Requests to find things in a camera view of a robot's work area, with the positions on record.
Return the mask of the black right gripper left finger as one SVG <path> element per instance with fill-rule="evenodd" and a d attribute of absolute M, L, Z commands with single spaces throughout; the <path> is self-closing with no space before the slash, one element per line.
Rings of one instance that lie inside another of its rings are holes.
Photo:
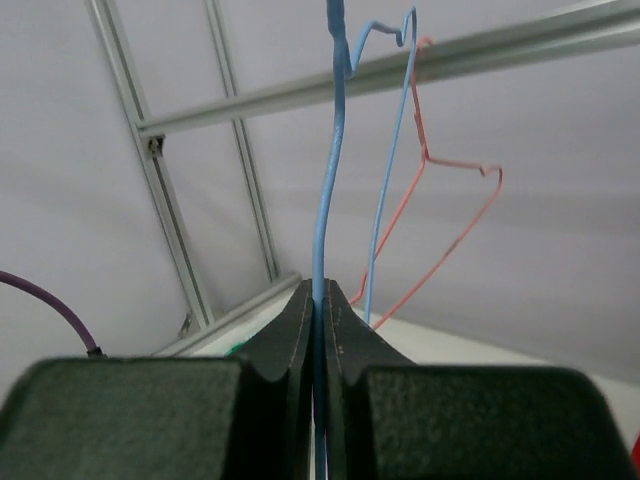
<path fill-rule="evenodd" d="M 50 359 L 1 410 L 5 479 L 305 479 L 311 284 L 224 357 Z"/>

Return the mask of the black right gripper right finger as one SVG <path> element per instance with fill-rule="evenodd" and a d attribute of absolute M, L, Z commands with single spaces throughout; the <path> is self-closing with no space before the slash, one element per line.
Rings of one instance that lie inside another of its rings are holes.
<path fill-rule="evenodd" d="M 325 284 L 332 479 L 634 479 L 609 406 L 552 366 L 419 365 Z"/>

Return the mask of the pink wire hanger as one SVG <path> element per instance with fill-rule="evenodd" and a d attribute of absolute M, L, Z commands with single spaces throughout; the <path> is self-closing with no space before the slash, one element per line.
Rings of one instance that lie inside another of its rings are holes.
<path fill-rule="evenodd" d="M 401 197 L 401 200 L 398 206 L 394 210 L 391 216 L 391 219 L 382 234 L 381 239 L 375 240 L 374 247 L 369 252 L 367 266 L 365 267 L 365 270 L 363 271 L 363 274 L 360 279 L 359 290 L 349 301 L 349 304 L 351 306 L 355 306 L 356 304 L 359 303 L 359 301 L 362 298 L 365 298 L 365 307 L 363 311 L 364 321 L 374 330 L 377 330 L 382 325 L 384 325 L 442 267 L 444 262 L 451 256 L 451 254 L 456 250 L 459 244 L 469 235 L 471 230 L 477 225 L 480 219 L 489 210 L 491 205 L 495 202 L 495 200 L 501 193 L 501 190 L 503 187 L 504 170 L 499 165 L 483 165 L 481 163 L 449 160 L 444 158 L 435 158 L 430 153 L 426 132 L 425 132 L 425 127 L 424 127 L 422 111 L 421 111 L 420 98 L 419 98 L 419 93 L 417 88 L 416 64 L 417 64 L 418 56 L 424 51 L 426 51 L 432 44 L 433 44 L 433 41 L 429 37 L 422 37 L 417 41 L 416 56 L 411 64 L 410 77 L 409 77 L 409 87 L 410 87 L 410 92 L 411 92 L 411 97 L 413 102 L 413 108 L 414 108 L 414 122 L 416 126 L 417 138 L 420 146 L 420 160 L 418 163 L 418 167 L 411 182 L 409 183 L 409 186 L 407 187 L 407 189 L 405 190 L 405 193 Z M 430 267 L 430 269 L 392 307 L 390 307 L 384 314 L 382 314 L 378 320 L 372 322 L 371 321 L 371 294 L 373 292 L 372 272 L 375 266 L 375 261 L 377 260 L 381 250 L 384 248 L 386 242 L 388 241 L 391 233 L 394 230 L 394 227 L 396 226 L 401 215 L 403 214 L 428 164 L 437 165 L 441 167 L 448 167 L 453 169 L 477 171 L 479 175 L 483 178 L 486 178 L 491 174 L 496 173 L 497 182 L 496 182 L 495 189 L 489 195 L 489 197 L 486 199 L 486 201 L 483 203 L 480 209 L 472 217 L 469 224 L 461 231 L 461 233 L 455 238 L 455 240 L 445 250 L 445 252 L 441 255 L 441 257 Z"/>

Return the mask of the green tank top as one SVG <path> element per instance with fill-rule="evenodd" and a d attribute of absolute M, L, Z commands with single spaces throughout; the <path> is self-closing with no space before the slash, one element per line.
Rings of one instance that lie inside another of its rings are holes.
<path fill-rule="evenodd" d="M 226 352 L 226 356 L 230 356 L 235 354 L 236 352 L 238 352 L 243 346 L 245 345 L 245 342 L 241 342 L 241 343 L 237 343 L 235 345 L 233 345 L 227 352 Z"/>

